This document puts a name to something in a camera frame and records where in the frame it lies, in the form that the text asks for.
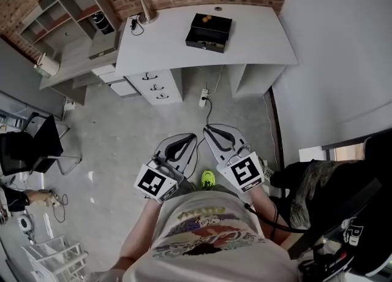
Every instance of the person's arm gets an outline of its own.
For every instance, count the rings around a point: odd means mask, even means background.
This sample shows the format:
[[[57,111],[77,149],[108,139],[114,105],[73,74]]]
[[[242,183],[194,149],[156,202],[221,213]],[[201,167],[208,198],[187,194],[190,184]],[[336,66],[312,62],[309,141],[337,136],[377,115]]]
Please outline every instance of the person's arm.
[[[264,216],[266,219],[271,222],[275,221],[275,205],[272,200],[268,197],[268,195],[264,192],[264,189],[261,186],[253,187],[249,191],[252,199],[253,206],[257,213]],[[262,220],[258,220],[260,222],[260,226],[262,227],[263,234],[266,238],[271,239],[271,233],[273,231],[273,227],[264,223]],[[281,216],[278,217],[277,223],[283,226],[287,226],[287,223],[283,220]],[[279,229],[275,229],[273,242],[280,245],[283,243],[287,237],[290,236],[291,233],[285,232]]]
[[[135,227],[122,244],[119,259],[112,269],[127,270],[149,250],[160,208],[161,204],[148,199]]]

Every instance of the box lid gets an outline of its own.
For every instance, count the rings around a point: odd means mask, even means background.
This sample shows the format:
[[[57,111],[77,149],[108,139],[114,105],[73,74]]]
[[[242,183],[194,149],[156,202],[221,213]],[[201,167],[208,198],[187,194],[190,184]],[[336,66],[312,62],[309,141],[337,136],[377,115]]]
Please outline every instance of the box lid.
[[[220,31],[220,32],[230,31],[230,27],[232,25],[231,19],[211,15],[211,19],[205,23],[203,21],[204,17],[207,17],[207,15],[197,13],[195,15],[194,20],[192,21],[191,27]]]

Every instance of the desk lamp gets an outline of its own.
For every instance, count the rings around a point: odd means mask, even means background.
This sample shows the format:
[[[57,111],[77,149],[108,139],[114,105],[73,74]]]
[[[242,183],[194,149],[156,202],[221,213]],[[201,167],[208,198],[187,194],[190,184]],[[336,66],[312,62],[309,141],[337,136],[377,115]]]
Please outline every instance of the desk lamp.
[[[147,25],[158,18],[158,13],[156,10],[148,10],[145,0],[140,0],[140,5],[143,9],[143,13],[139,16],[138,19],[140,23],[142,23],[143,25]]]

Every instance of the power strip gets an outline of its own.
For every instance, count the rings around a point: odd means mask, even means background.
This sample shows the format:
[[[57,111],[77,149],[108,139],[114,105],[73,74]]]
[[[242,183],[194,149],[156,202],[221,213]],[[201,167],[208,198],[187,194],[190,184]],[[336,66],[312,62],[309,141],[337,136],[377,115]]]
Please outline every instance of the power strip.
[[[206,105],[206,98],[208,95],[208,89],[203,89],[200,95],[200,101],[198,102],[199,107],[203,108]]]

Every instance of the neon green shoe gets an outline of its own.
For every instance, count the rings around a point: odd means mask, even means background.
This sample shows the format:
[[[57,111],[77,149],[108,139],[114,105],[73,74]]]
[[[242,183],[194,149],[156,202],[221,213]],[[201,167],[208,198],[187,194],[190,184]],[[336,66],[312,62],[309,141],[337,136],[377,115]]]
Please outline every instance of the neon green shoe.
[[[209,188],[215,185],[215,175],[210,170],[205,170],[202,174],[202,188]]]

